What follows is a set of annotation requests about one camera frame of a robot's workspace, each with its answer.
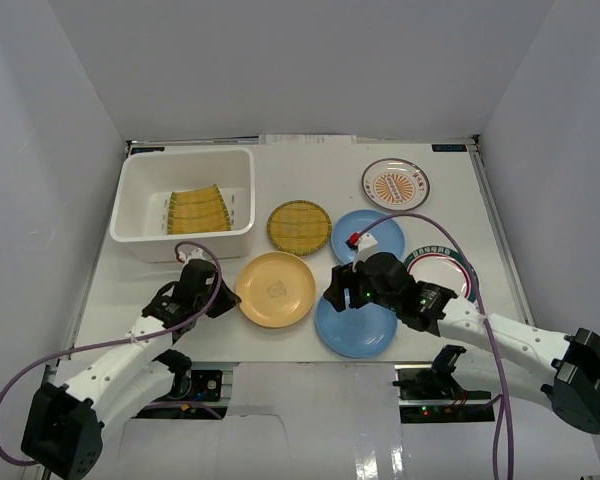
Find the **yellow plastic plate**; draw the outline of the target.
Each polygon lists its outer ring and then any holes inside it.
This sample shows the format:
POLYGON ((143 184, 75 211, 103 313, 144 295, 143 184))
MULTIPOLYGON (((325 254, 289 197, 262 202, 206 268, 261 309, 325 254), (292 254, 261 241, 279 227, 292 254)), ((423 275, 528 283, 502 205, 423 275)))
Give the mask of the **yellow plastic plate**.
POLYGON ((286 328, 312 309, 316 282, 308 264, 284 252, 268 252, 250 261, 237 277, 242 313, 254 324, 286 328))

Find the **round yellow bamboo plate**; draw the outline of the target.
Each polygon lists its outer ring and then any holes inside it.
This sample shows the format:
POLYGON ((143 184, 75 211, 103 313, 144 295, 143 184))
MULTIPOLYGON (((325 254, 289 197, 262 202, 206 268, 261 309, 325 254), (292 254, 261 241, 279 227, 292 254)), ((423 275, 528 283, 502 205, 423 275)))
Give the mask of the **round yellow bamboo plate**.
POLYGON ((296 256, 316 253, 330 240, 332 221, 318 204, 292 200, 276 207, 267 221, 272 245, 296 256))

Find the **light blue plate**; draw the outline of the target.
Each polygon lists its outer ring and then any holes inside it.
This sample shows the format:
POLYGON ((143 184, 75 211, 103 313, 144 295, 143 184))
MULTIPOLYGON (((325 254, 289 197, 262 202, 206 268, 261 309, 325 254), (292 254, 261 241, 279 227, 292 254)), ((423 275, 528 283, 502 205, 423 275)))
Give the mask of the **light blue plate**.
POLYGON ((335 353, 366 359, 384 353, 398 330, 395 314, 373 303, 338 312, 324 298, 316 307, 315 327, 322 342, 335 353))
MULTIPOLYGON (((384 214, 381 212, 361 209, 343 215, 336 222, 332 229, 331 247, 339 264, 350 263, 355 257, 355 252, 346 245, 350 236, 382 217, 384 214)), ((390 252, 398 259, 404 257, 406 239, 402 228, 395 220, 389 219, 380 223, 372 228, 370 233, 378 241, 380 251, 390 252)))

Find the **square yellow bamboo plate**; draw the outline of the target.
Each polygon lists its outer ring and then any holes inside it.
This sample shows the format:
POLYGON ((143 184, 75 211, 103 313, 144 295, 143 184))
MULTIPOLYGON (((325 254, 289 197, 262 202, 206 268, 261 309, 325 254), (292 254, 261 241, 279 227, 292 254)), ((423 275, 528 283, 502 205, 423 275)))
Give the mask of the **square yellow bamboo plate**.
POLYGON ((171 193, 167 215, 169 235, 230 230, 229 211, 216 184, 201 189, 171 193))

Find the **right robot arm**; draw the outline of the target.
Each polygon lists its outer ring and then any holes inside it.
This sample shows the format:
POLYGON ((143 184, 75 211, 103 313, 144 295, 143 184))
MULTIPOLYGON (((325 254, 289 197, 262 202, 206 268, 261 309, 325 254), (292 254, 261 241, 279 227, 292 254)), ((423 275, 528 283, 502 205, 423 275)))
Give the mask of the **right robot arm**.
POLYGON ((600 435, 600 336, 590 330, 568 335, 485 316, 453 290, 415 279, 386 252, 333 267, 323 297, 338 312, 378 305, 408 328, 447 340, 426 372, 399 382, 404 390, 461 399, 501 389, 600 435))

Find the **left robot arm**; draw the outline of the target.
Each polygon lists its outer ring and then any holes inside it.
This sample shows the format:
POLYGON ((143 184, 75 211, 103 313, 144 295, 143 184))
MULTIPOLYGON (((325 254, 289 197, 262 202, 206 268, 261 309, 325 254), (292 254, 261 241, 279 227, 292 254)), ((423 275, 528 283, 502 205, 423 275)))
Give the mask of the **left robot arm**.
POLYGON ((121 345, 83 371, 35 393, 21 450, 62 479, 82 479, 99 459, 105 438, 163 397, 191 387, 191 359, 175 343, 206 315, 216 318, 240 302, 218 277, 214 262, 186 261, 130 327, 121 345))

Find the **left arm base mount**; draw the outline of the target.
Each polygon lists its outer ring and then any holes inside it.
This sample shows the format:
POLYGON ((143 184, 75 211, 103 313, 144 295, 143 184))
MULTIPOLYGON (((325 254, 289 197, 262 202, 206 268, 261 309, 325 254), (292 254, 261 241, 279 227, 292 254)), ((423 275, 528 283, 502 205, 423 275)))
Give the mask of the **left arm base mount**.
POLYGON ((147 414, 170 420, 220 420, 226 414, 226 408, 220 406, 222 384, 221 370, 192 370, 187 390, 160 399, 160 402, 177 402, 177 406, 147 411, 147 414))

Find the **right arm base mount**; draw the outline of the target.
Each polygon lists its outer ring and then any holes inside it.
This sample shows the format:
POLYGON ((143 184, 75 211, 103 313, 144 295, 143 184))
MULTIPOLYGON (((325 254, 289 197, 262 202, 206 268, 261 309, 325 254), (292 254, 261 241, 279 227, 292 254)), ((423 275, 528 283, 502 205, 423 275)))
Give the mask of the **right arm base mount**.
POLYGON ((445 346, 431 364, 397 365, 393 386, 400 421, 407 424, 488 423, 495 420, 489 391, 463 389, 453 376, 466 348, 445 346))

